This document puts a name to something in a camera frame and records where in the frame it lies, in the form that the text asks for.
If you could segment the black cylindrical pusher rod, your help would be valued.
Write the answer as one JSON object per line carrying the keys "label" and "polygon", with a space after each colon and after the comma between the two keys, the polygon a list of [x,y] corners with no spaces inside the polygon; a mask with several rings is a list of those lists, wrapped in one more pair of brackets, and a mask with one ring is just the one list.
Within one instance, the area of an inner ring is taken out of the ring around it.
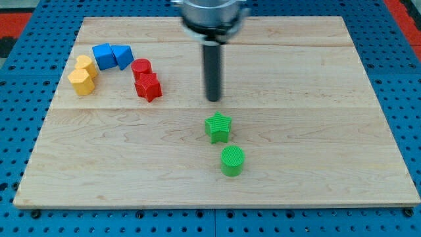
{"label": "black cylindrical pusher rod", "polygon": [[202,46],[205,96],[209,101],[219,101],[222,95],[221,46]]}

